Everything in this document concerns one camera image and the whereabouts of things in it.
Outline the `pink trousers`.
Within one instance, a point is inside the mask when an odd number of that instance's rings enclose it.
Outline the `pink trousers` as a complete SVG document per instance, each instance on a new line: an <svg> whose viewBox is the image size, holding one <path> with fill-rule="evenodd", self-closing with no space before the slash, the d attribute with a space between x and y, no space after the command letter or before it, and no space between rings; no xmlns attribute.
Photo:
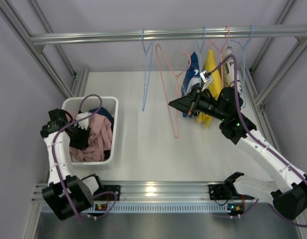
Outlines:
<svg viewBox="0 0 307 239"><path fill-rule="evenodd" d="M89 127L88 147L84 150L70 147L71 157L79 162L105 161L105 152L112 146L112 124L106 116L95 114L89 118Z"/></svg>

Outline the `pink wire hanger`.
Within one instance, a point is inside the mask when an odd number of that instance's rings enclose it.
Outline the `pink wire hanger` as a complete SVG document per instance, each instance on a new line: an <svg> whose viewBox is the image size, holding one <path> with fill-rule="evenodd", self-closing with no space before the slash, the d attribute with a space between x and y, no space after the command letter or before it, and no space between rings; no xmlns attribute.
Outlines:
<svg viewBox="0 0 307 239"><path fill-rule="evenodd" d="M162 70L162 58L165 60L165 62L167 63L167 66L169 68L169 70L171 71L172 75L175 77L175 93L176 93L176 97L179 96L179 78L186 73L186 71L189 69L189 67L191 66L191 57L190 55L185 52L183 54L181 54L181 56L186 56L188 58L188 64L185 67L185 69L183 71L181 71L180 73L176 74L175 70L173 69L170 61L168 60L167 56L165 55L161 45L158 43L155 46L155 52L156 52L156 57L157 57L157 63L158 63L158 70L160 73L160 79L161 79L161 83L162 83L162 87L163 87L163 92L164 92L164 96L165 96L165 101L166 101L166 106L167 106L167 110L168 110L168 115L169 115L169 120L170 120L170 124L171 124L171 128L172 128L172 133L173 133L173 137L175 139L179 138L180 136L180 125L178 122L178 115L179 115L179 111L176 110L176 114L175 117L172 117L172 113L171 113L171 107L169 105L169 99L168 99L168 93L167 93L167 89L166 89L166 83L164 80L164 76L163 76L163 70Z"/></svg>

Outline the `navy blue trousers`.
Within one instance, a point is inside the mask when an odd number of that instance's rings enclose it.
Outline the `navy blue trousers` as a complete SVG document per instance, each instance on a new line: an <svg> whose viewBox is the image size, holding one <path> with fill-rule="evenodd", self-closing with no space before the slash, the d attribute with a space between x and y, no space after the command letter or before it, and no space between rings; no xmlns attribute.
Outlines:
<svg viewBox="0 0 307 239"><path fill-rule="evenodd" d="M106 117L109 122L111 123L110 129L111 132L113 132L113 126L114 126L114 117L108 112L107 109L105 109L104 107L102 107L97 114ZM110 157L110 149L109 150L105 150L104 151L104 159L107 160Z"/></svg>

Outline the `light blue wire hanger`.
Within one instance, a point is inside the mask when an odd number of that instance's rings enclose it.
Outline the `light blue wire hanger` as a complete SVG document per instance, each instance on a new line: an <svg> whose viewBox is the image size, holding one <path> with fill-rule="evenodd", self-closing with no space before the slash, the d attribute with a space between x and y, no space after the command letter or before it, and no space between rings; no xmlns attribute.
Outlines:
<svg viewBox="0 0 307 239"><path fill-rule="evenodd" d="M152 67L152 59L153 59L153 46L154 41L151 41L149 45L146 47L144 44L144 29L142 29L141 34L141 42L142 47L144 51L144 84L143 84L143 99L142 99L142 111L145 111L146 107L146 100L147 100L147 94L148 94L148 87L149 87L149 81L150 81L150 75L151 75L151 67Z"/></svg>

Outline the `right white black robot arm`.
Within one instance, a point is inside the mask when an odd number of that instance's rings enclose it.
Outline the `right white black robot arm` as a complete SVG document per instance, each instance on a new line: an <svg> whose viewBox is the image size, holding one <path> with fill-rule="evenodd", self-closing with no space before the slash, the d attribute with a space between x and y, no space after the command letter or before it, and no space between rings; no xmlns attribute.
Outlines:
<svg viewBox="0 0 307 239"><path fill-rule="evenodd" d="M287 161L241 113L243 100L231 87L221 90L218 99L195 88L187 96L168 105L183 113L204 113L221 120L221 133L252 157L270 176L271 181L258 180L235 172L223 184L211 188L213 199L237 199L245 196L264 201L282 217L294 220L307 208L307 174Z"/></svg>

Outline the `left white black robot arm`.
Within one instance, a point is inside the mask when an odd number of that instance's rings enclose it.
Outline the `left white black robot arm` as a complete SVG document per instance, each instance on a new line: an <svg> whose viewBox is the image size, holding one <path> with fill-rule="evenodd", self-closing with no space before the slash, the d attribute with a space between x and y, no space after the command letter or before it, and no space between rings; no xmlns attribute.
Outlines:
<svg viewBox="0 0 307 239"><path fill-rule="evenodd" d="M51 110L48 114L50 121L40 131L49 159L49 179L42 196L63 221L91 208L94 194L104 187L96 174L80 179L73 173L70 148L87 148L91 130L87 121L76 122L62 109Z"/></svg>

